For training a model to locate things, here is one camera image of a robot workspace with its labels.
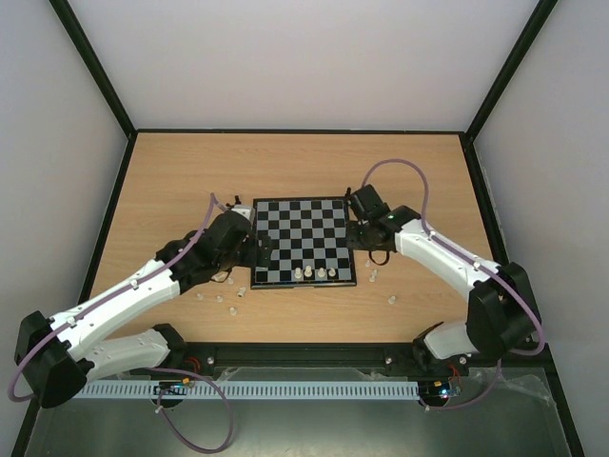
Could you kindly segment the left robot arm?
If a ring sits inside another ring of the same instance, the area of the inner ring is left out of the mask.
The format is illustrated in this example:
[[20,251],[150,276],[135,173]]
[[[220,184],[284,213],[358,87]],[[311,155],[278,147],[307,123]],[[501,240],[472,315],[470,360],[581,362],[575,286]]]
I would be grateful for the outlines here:
[[58,407],[86,384],[134,368],[176,364],[184,341],[170,325],[113,339],[145,311],[208,283],[235,267],[251,268],[270,242],[254,232],[255,210],[236,205],[183,238],[168,242],[140,269],[74,308],[20,323],[14,360],[42,408]]

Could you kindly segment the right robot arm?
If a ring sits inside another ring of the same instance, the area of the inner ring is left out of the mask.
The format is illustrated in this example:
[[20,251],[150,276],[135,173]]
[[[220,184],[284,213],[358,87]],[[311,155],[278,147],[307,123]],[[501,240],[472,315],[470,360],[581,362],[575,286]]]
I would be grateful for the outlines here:
[[349,190],[354,218],[347,244],[367,253],[398,253],[418,262],[466,302],[462,322],[440,322],[412,343],[412,357],[433,373],[456,356],[480,354],[497,362],[508,353],[526,354],[525,340],[540,333],[540,317],[527,273],[520,265],[483,259],[436,232],[422,214],[407,206],[391,209],[371,185]]

